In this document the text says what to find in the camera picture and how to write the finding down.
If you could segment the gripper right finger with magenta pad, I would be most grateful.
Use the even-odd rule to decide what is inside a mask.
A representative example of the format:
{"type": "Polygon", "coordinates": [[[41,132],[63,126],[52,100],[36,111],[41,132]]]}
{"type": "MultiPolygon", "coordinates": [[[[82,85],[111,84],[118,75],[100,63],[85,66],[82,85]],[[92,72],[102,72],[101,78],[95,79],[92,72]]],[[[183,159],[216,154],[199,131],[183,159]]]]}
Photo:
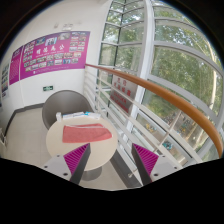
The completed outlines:
{"type": "Polygon", "coordinates": [[[156,155],[137,144],[132,144],[131,153],[143,185],[148,185],[180,170],[165,155],[156,155]]]}

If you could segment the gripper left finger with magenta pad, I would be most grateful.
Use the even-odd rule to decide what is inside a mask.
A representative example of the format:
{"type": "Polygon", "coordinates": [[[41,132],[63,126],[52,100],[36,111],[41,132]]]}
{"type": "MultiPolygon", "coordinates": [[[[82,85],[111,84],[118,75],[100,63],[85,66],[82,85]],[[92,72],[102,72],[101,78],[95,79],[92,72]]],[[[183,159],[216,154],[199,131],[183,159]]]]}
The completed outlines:
{"type": "Polygon", "coordinates": [[[74,184],[79,184],[90,154],[90,144],[85,144],[65,155],[52,157],[43,165],[43,169],[74,184]]]}

